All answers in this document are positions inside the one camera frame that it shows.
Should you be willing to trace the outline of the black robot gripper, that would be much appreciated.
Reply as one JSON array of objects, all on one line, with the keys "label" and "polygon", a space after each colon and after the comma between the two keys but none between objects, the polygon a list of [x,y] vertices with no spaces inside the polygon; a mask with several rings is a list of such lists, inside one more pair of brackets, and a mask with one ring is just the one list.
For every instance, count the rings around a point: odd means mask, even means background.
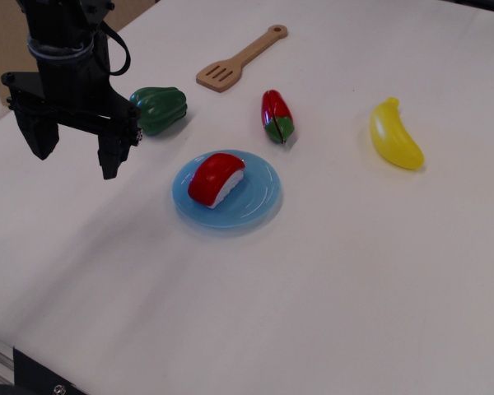
[{"label": "black robot gripper", "polygon": [[114,179],[137,146],[140,111],[110,85],[95,59],[69,64],[40,62],[37,72],[6,72],[9,109],[35,156],[45,160],[58,144],[60,125],[98,136],[103,179]]}]

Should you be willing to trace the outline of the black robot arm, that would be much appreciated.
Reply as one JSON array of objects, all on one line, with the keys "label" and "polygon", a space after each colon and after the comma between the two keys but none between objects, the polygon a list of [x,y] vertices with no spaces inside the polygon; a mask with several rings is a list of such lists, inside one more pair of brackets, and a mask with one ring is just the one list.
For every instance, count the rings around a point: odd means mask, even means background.
[{"label": "black robot arm", "polygon": [[131,147],[142,138],[141,111],[110,85],[130,66],[110,67],[108,40],[127,45],[105,22],[111,1],[21,1],[29,34],[27,47],[36,72],[6,72],[2,83],[8,107],[31,151],[46,159],[68,126],[98,138],[98,158],[105,179],[116,177]]}]

